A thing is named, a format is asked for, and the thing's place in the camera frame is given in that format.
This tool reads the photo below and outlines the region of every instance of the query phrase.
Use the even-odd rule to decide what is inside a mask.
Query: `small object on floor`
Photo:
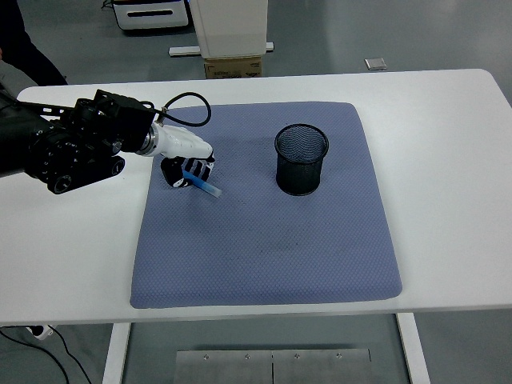
[[[383,58],[365,58],[365,64],[368,70],[387,70]]]
[[[35,338],[38,338],[39,340],[44,340],[54,333],[54,330],[52,330],[50,325],[28,326],[27,329]]]

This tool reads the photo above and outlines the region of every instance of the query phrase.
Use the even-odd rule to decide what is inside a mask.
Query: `cardboard box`
[[[208,58],[205,73],[206,78],[260,78],[262,58]]]

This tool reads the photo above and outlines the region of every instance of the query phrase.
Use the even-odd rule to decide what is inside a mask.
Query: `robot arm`
[[[208,117],[191,126],[210,120],[210,106],[197,96],[206,104]],[[160,112],[134,98],[98,90],[93,100],[82,98],[68,108],[18,102],[0,93],[0,177],[26,172],[61,194],[119,174],[125,161],[118,153],[123,151],[165,156],[162,170],[172,186],[190,184],[182,172],[186,158],[192,160],[185,169],[198,163],[194,175],[202,173],[206,180],[213,150],[188,130],[162,124],[164,116],[172,118],[165,112],[172,101]],[[43,115],[59,119],[47,121]]]

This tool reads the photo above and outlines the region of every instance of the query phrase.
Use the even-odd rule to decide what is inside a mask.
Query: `gray-blue mat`
[[[172,110],[201,121],[204,107]],[[326,133],[319,188],[275,181],[274,137],[294,123]],[[193,132],[214,148],[209,182],[172,190],[156,158],[134,264],[131,305],[263,305],[382,300],[402,283],[361,121],[351,104],[212,106]]]

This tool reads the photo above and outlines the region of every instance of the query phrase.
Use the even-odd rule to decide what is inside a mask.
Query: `pen holder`
[[[327,136],[315,126],[293,124],[274,140],[278,153],[276,182],[293,196],[310,194],[320,184],[322,161],[329,149]]]

